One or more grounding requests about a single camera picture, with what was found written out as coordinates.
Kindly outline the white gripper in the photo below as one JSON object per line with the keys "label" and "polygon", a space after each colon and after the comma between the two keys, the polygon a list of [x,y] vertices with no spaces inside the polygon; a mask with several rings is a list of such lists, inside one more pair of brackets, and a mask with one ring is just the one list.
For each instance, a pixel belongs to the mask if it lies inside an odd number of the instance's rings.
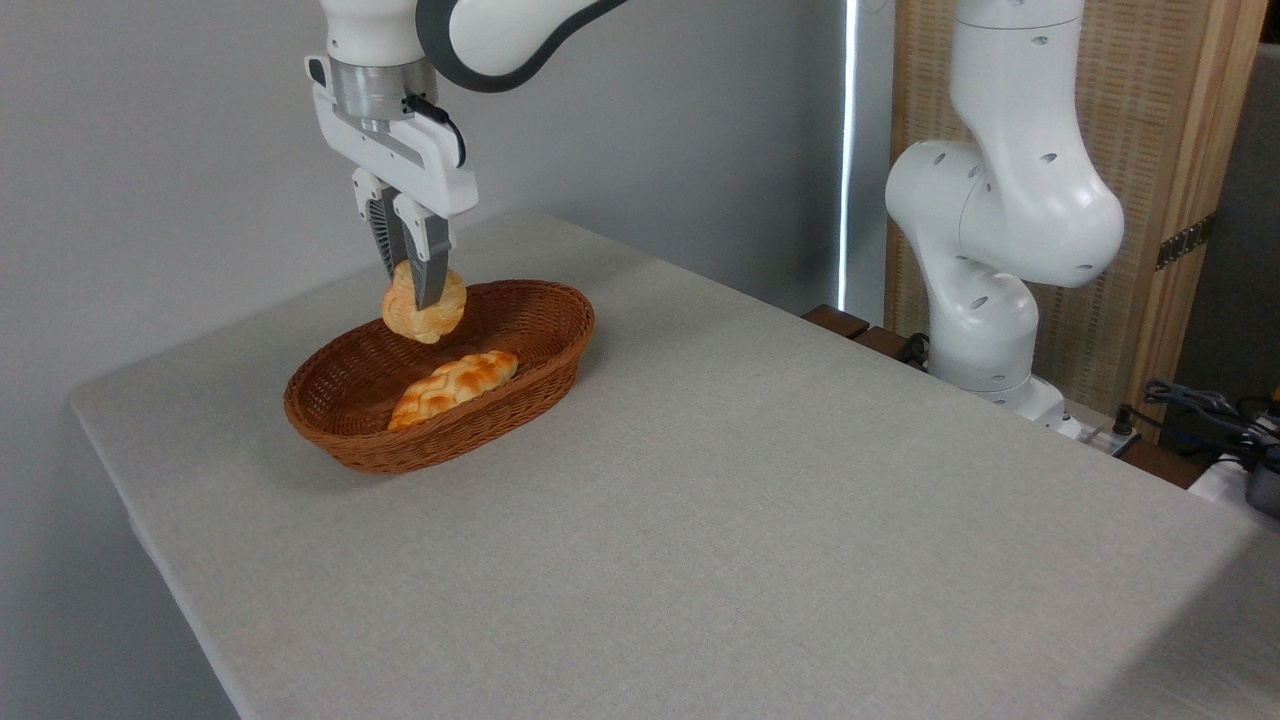
{"label": "white gripper", "polygon": [[367,129],[340,111],[326,56],[307,58],[323,137],[356,167],[358,215],[375,240],[389,278],[406,259],[417,310],[438,304],[453,247],[447,218],[477,205],[475,174],[461,167],[463,143],[454,127],[420,113]]}

